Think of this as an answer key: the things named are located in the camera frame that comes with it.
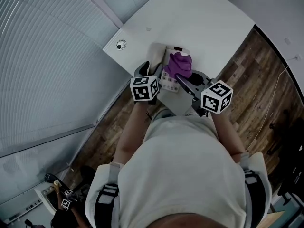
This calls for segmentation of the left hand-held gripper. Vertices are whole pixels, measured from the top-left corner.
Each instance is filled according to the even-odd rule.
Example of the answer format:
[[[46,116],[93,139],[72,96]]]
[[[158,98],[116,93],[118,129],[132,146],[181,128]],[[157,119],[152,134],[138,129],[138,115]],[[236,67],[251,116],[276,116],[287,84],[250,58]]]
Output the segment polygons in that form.
[[[133,96],[133,101],[147,102],[149,105],[155,105],[157,95],[160,92],[159,78],[161,77],[163,64],[158,64],[155,67],[152,76],[149,75],[150,62],[142,63],[134,72],[134,77],[130,81],[130,89]]]

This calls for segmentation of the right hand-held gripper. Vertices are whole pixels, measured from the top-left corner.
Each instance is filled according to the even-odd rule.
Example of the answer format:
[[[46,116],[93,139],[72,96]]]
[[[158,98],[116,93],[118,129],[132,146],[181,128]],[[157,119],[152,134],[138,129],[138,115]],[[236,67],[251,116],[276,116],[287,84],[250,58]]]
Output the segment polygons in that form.
[[[221,80],[213,83],[198,94],[198,86],[205,86],[210,83],[210,78],[200,71],[193,70],[189,78],[176,74],[176,80],[187,94],[198,98],[193,100],[191,106],[199,116],[203,116],[207,111],[220,114],[231,103],[233,89]]]

